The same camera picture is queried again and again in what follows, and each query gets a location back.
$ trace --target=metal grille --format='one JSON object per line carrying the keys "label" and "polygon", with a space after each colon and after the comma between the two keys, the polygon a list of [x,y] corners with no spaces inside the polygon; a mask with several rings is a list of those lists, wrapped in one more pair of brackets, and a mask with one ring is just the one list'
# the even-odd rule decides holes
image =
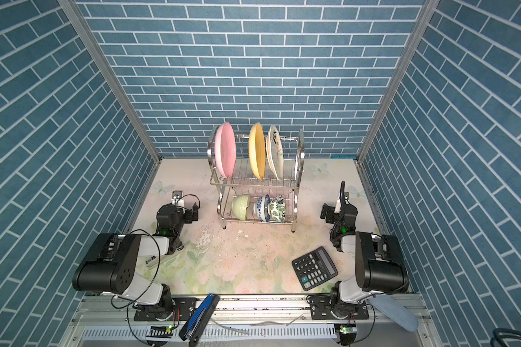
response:
{"label": "metal grille", "polygon": [[[260,339],[312,339],[312,338],[335,338],[333,324],[312,323],[293,324],[291,326],[255,326],[248,324],[224,324],[224,326],[249,332],[249,335],[237,333],[232,330],[220,328],[215,324],[207,325],[201,337],[202,342],[223,342],[229,340],[260,340]],[[150,325],[132,327],[133,332],[140,339],[150,332]],[[174,336],[170,339],[157,337],[148,340],[181,342],[178,329],[174,330]],[[128,341],[134,340],[129,328],[120,325],[87,326],[82,336],[84,341]]]}

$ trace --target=blue tile wallpaper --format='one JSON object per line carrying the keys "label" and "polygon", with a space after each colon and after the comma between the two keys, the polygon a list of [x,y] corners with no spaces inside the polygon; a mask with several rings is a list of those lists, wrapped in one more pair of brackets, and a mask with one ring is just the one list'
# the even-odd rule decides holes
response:
{"label": "blue tile wallpaper", "polygon": [[0,1],[0,346],[57,345],[152,159],[56,0]]}
{"label": "blue tile wallpaper", "polygon": [[423,0],[78,1],[162,156],[205,156],[214,124],[303,127],[354,156]]}
{"label": "blue tile wallpaper", "polygon": [[440,1],[365,166],[442,343],[521,330],[521,1]]}

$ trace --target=dish rack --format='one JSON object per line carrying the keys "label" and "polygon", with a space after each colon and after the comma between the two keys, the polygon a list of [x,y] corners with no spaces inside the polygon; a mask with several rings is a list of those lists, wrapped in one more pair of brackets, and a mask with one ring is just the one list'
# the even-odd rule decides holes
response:
{"label": "dish rack", "polygon": [[[219,125],[215,125],[210,133],[207,146],[208,164],[210,165],[210,184],[215,185],[218,191],[218,217],[223,229],[226,222],[237,223],[264,223],[291,225],[292,232],[297,226],[297,196],[301,175],[303,174],[303,162],[305,159],[305,145],[303,129],[299,129],[297,137],[280,136],[284,151],[284,178],[276,179],[268,164],[264,173],[264,179],[258,179],[253,175],[249,161],[249,135],[236,135],[236,166],[233,176],[224,178],[216,168],[214,157],[214,138]],[[232,214],[233,199],[241,194],[249,194],[251,197],[247,209],[246,220],[239,220]],[[285,221],[261,222],[253,215],[253,206],[257,204],[259,197],[268,194],[271,198],[283,195],[285,199]]]}

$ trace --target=butterfly pattern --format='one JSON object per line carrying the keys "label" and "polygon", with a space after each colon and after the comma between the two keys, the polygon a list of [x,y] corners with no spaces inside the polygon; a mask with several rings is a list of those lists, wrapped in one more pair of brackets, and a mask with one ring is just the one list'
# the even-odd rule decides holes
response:
{"label": "butterfly pattern", "polygon": [[325,177],[330,173],[330,171],[328,171],[328,166],[326,163],[323,163],[319,167],[309,164],[307,165],[307,167],[309,168],[309,170],[311,170],[311,174],[313,177]]}
{"label": "butterfly pattern", "polygon": [[353,185],[347,187],[347,191],[349,192],[350,199],[359,199],[363,202],[367,201],[367,196],[364,193],[364,190],[358,191]]}
{"label": "butterfly pattern", "polygon": [[173,191],[175,185],[170,184],[167,187],[164,187],[162,181],[158,181],[155,183],[151,189],[151,194],[158,194],[161,197],[164,197],[167,192]]}

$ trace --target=floral tablecloth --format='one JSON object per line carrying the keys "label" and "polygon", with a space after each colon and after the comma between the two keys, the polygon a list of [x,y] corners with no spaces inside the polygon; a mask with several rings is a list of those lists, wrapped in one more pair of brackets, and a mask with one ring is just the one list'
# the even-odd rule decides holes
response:
{"label": "floral tablecloth", "polygon": [[[216,187],[209,180],[206,159],[163,160],[134,226],[153,233],[156,212],[170,202],[174,190],[201,199],[198,222],[185,224],[181,234],[185,248],[161,263],[156,278],[172,294],[303,293],[291,262],[320,246],[333,259],[338,276],[309,293],[328,292],[336,281],[353,276],[354,257],[336,251],[329,241],[331,225],[320,219],[322,204],[335,204],[342,180],[359,211],[357,230],[378,232],[352,159],[305,159],[295,233],[291,226],[251,223],[228,223],[223,230]],[[185,201],[191,207],[194,198]],[[139,259],[137,272],[150,279],[155,268],[148,269],[145,259]]]}

